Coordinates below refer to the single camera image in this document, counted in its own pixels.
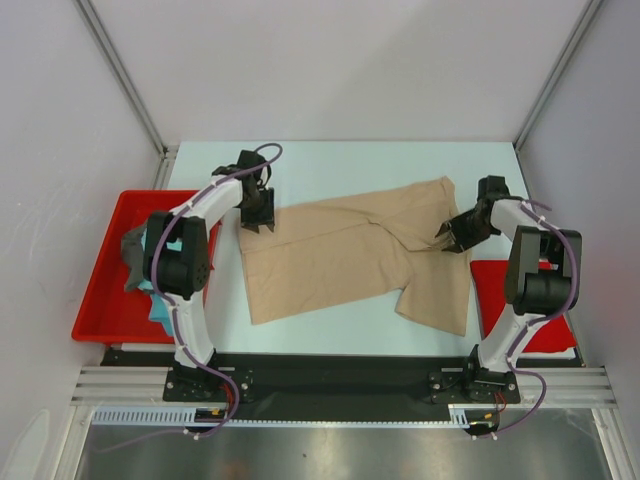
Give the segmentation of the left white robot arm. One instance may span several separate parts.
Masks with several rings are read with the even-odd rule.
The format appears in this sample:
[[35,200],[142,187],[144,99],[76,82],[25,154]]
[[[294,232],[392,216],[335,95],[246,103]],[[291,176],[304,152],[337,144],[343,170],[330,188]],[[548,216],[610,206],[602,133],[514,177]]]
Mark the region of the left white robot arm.
[[220,374],[208,367],[214,346],[204,311],[210,232],[234,209],[249,231],[275,229],[275,193],[268,182],[271,165],[282,153],[276,142],[241,151],[236,163],[216,168],[202,189],[169,211],[153,212],[146,222],[143,276],[168,312],[175,361],[191,369],[185,385],[202,400],[214,397],[221,387]]

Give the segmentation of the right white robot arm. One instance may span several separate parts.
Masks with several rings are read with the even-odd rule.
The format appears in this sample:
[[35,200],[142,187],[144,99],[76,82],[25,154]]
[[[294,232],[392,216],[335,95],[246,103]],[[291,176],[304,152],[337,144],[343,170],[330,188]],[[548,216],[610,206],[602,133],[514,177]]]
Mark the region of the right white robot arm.
[[442,223],[436,238],[460,254],[492,235],[511,241],[504,280],[505,306],[489,334],[465,359],[448,386],[472,403],[488,403],[517,390],[516,363],[534,335],[571,310],[579,296],[582,236],[560,229],[513,196],[500,176],[478,181],[476,205]]

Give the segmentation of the beige t shirt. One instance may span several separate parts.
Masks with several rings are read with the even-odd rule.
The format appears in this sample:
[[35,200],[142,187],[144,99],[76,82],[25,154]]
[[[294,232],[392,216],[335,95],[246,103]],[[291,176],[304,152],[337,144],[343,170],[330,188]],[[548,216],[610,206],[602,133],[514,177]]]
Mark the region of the beige t shirt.
[[448,177],[277,209],[274,230],[239,233],[252,323],[397,290],[396,314],[465,335],[470,256],[436,238],[457,213]]

